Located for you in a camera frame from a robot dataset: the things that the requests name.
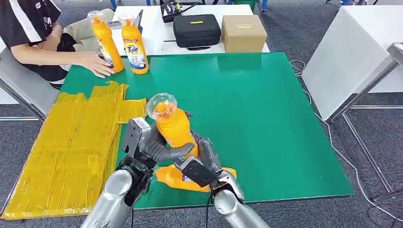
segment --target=blue chair leg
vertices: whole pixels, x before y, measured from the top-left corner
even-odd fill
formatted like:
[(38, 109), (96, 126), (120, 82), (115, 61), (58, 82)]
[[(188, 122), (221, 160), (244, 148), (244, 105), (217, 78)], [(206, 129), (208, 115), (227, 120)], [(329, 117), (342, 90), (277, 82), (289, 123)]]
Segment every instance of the blue chair leg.
[(113, 11), (116, 11), (116, 1), (115, 0), (111, 0), (111, 6), (112, 6), (112, 9), (113, 9)]
[(262, 14), (266, 13), (267, 2), (268, 0), (263, 0), (262, 2)]

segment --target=person's arm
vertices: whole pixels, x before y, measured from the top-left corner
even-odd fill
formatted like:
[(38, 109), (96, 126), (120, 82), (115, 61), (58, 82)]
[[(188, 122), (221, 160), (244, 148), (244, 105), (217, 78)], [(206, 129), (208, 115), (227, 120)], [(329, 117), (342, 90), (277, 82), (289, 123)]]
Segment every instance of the person's arm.
[(38, 49), (46, 51), (56, 51), (60, 43), (60, 37), (62, 36), (63, 29), (56, 21), (52, 24), (52, 32), (46, 37), (46, 41), (37, 45)]
[(62, 65), (85, 67), (96, 76), (105, 78), (113, 74), (110, 64), (98, 57), (97, 52), (56, 52), (30, 47), (28, 44), (11, 47), (13, 56), (22, 64)]

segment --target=orange bottle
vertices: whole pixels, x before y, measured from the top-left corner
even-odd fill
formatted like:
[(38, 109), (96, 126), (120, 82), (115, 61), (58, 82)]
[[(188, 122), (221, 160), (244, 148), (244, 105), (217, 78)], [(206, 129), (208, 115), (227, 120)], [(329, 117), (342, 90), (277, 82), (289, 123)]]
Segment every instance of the orange bottle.
[[(235, 169), (231, 168), (222, 168), (222, 169), (230, 172), (235, 178), (237, 177), (237, 172), (235, 171)], [(190, 178), (185, 176), (173, 164), (167, 167), (160, 167), (154, 173), (158, 182), (165, 183), (171, 188), (184, 189), (190, 191), (209, 192), (209, 186), (204, 186), (203, 188), (200, 187)]]
[(130, 68), (135, 74), (147, 73), (148, 59), (141, 40), (141, 33), (134, 25), (133, 15), (121, 14), (119, 21), (122, 24), (122, 38)]
[(167, 143), (173, 147), (181, 147), (193, 143), (194, 148), (184, 158), (193, 155), (198, 157), (197, 144), (190, 132), (190, 123), (185, 112), (177, 108), (175, 97), (170, 94), (157, 94), (147, 103), (148, 116), (156, 121), (158, 131)]
[(117, 73), (122, 71), (125, 66), (113, 42), (112, 31), (102, 21), (101, 17), (101, 11), (94, 10), (88, 13), (88, 18), (91, 20), (92, 31), (94, 32), (95, 38), (98, 40), (99, 48), (104, 55), (104, 59), (111, 64), (110, 68)]

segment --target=bottle cap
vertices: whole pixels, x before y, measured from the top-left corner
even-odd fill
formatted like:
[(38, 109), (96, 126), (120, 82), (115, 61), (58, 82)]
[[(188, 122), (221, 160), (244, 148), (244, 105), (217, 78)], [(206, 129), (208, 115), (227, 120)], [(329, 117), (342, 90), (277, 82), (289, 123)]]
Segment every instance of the bottle cap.
[(177, 105), (175, 97), (171, 94), (157, 94), (148, 101), (147, 114), (154, 120), (164, 120), (175, 113)]
[(134, 17), (131, 14), (121, 14), (119, 16), (119, 21), (122, 24), (122, 26), (128, 26), (128, 25), (133, 25), (134, 24)]
[(92, 23), (101, 23), (102, 20), (102, 12), (98, 10), (91, 11), (87, 14), (87, 18), (91, 20)]

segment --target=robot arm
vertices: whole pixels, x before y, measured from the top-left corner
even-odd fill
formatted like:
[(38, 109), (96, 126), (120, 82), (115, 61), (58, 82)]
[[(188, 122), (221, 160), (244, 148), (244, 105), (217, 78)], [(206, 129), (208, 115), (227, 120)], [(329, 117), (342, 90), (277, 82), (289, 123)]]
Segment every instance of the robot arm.
[[(123, 150), (127, 157), (119, 164), (116, 171), (106, 181), (103, 192), (85, 219), (81, 228), (121, 228), (127, 220), (133, 205), (149, 187), (156, 160), (171, 159), (186, 155), (192, 147), (182, 151), (153, 152), (139, 144), (147, 138), (153, 138), (150, 125), (142, 118), (129, 121), (123, 141)], [(195, 136), (202, 161), (190, 156), (184, 162), (175, 159), (175, 166), (201, 187), (210, 184), (216, 210), (233, 228), (269, 228), (262, 218), (244, 203), (243, 192), (231, 173), (221, 169), (211, 142)]]

